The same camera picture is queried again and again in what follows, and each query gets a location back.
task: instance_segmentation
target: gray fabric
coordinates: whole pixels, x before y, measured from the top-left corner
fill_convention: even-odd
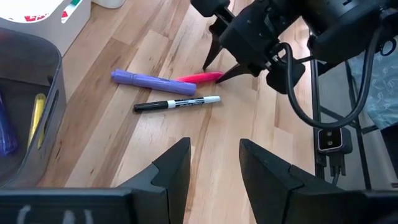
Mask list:
[[[385,49],[388,52],[391,44],[386,44]],[[348,60],[358,89],[361,85],[363,60],[364,53]],[[398,123],[397,49],[386,57],[380,53],[374,56],[371,89],[364,110],[379,129]]]

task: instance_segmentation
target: yellow marker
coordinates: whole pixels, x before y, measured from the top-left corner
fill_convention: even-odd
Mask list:
[[[29,140],[27,142],[27,147],[29,147],[30,145],[33,135],[35,134],[37,125],[39,124],[40,117],[43,114],[44,104],[45,104],[45,95],[43,93],[37,94],[35,98],[35,105],[33,107],[33,112],[32,112],[32,121],[30,123]],[[44,130],[40,134],[37,147],[40,147],[42,145],[43,139],[44,139]]]

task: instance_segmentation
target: white box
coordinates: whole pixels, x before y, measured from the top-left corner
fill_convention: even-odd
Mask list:
[[[70,3],[71,0],[4,2],[5,6],[0,9],[0,27],[49,40],[64,55],[91,12],[91,0],[81,0],[76,6]]]

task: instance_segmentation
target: purple marker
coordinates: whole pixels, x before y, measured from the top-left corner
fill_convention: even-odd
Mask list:
[[[178,82],[165,78],[130,73],[120,69],[116,69],[116,71],[112,72],[112,79],[117,83],[146,87],[188,96],[194,95],[197,90],[196,84],[193,83]]]

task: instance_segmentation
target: wooden table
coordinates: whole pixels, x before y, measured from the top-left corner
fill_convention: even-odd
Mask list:
[[[231,1],[230,9],[237,14],[249,2]],[[127,0],[117,10],[93,5],[90,21],[63,58],[68,107],[40,185],[118,186],[187,136],[192,174],[185,222],[254,223],[239,168],[241,138],[313,173],[312,129],[286,96],[267,86],[265,74],[198,87],[197,96],[220,95],[218,104],[143,114],[132,113],[132,106],[184,96],[111,81],[116,68],[163,78],[201,72],[214,19],[203,18],[188,0]],[[302,21],[281,38],[296,58],[308,56]],[[209,70],[227,71],[235,63],[224,50]],[[309,66],[296,91],[311,114]]]

